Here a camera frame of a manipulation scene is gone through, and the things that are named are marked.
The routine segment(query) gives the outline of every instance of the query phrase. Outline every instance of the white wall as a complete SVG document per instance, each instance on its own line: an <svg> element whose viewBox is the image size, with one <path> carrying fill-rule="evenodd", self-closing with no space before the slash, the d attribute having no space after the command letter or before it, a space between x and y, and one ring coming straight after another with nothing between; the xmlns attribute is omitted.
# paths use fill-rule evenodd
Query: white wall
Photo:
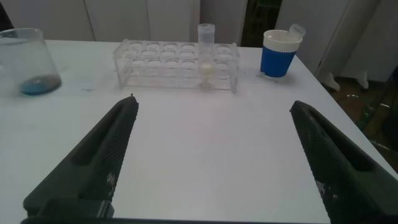
<svg viewBox="0 0 398 224"><path fill-rule="evenodd" d="M146 0L85 0L96 41L150 40Z"/></svg>
<svg viewBox="0 0 398 224"><path fill-rule="evenodd" d="M1 0L15 28L34 27L46 39L94 40L83 0Z"/></svg>
<svg viewBox="0 0 398 224"><path fill-rule="evenodd" d="M326 50L319 76L338 76L372 18L380 0L351 0Z"/></svg>
<svg viewBox="0 0 398 224"><path fill-rule="evenodd" d="M386 81L398 65L398 1L382 0L343 69L341 76Z"/></svg>
<svg viewBox="0 0 398 224"><path fill-rule="evenodd" d="M151 40L190 41L192 0L147 0Z"/></svg>
<svg viewBox="0 0 398 224"><path fill-rule="evenodd" d="M216 26L215 42L240 45L247 0L201 0L200 23Z"/></svg>
<svg viewBox="0 0 398 224"><path fill-rule="evenodd" d="M316 74L323 54L349 0L283 0L276 29L287 30L298 23L307 35L297 52L305 66Z"/></svg>

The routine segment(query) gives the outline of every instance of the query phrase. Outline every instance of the test tube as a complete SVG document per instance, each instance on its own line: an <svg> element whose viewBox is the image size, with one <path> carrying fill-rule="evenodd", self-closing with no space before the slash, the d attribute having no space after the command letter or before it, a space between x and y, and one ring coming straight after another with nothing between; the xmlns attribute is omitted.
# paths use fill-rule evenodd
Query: test tube
<svg viewBox="0 0 398 224"><path fill-rule="evenodd" d="M211 46L214 44L215 26L213 24L199 24L198 42L199 54L210 54Z"/></svg>

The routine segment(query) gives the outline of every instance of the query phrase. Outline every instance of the blue container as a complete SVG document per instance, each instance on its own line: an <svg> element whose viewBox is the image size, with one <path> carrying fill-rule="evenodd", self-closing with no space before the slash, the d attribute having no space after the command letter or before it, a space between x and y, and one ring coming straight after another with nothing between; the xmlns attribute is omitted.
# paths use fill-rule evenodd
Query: blue container
<svg viewBox="0 0 398 224"><path fill-rule="evenodd" d="M270 78L282 78L303 39L287 36L286 30L269 30L264 33L260 71Z"/></svg>

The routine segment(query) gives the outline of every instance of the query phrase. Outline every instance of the floor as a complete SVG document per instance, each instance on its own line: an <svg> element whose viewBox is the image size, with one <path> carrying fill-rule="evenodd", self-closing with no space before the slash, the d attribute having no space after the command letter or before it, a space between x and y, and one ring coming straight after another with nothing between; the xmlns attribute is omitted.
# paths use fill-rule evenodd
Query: floor
<svg viewBox="0 0 398 224"><path fill-rule="evenodd" d="M357 121L361 116L362 109L366 103L357 98L347 98L347 95L357 95L361 98L371 101L384 88L383 83L371 82L369 83L369 89L365 91L356 80L349 78L337 78L336 81L340 84L340 91L332 91L327 87L326 89L354 122ZM394 100L395 105L397 105L398 97L397 100L394 99L394 95L397 93L396 89L397 88L394 87L389 91L389 94L383 101L384 104L391 105L392 101ZM369 139L376 140L378 143L391 149L392 146L389 144L386 137L383 135L383 132L380 130L382 122L386 117L389 116L389 114L390 109L388 108L380 107L377 109L375 116L364 130L364 133ZM376 147L376 149L398 173L398 151L384 149L383 147Z"/></svg>

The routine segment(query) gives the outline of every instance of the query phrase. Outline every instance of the clear beaker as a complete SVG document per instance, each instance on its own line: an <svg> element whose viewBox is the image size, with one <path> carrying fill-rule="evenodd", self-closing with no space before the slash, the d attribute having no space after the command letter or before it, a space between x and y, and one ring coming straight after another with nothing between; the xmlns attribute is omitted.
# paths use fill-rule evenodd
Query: clear beaker
<svg viewBox="0 0 398 224"><path fill-rule="evenodd" d="M46 94L61 85L61 77L39 29L0 32L0 64L25 95Z"/></svg>

